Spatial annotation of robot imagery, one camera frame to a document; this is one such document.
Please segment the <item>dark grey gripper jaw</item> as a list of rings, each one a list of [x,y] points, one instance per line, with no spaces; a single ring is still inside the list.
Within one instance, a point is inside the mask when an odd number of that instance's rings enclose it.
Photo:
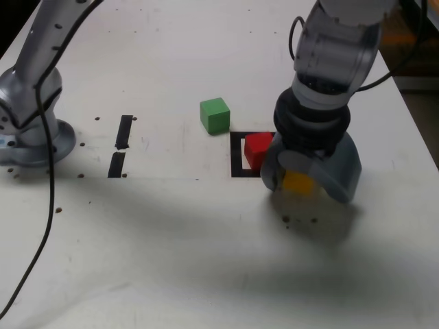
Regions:
[[[271,191],[275,191],[281,181],[285,170],[279,164],[278,156],[285,151],[281,135],[274,135],[260,170],[260,176],[264,185]]]

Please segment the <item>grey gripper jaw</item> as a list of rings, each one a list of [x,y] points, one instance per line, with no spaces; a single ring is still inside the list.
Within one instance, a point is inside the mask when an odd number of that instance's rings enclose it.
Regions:
[[[298,151],[283,150],[277,156],[280,166],[302,173],[317,182],[335,201],[352,202],[361,174],[361,161],[351,136],[345,133],[331,156],[318,158]]]

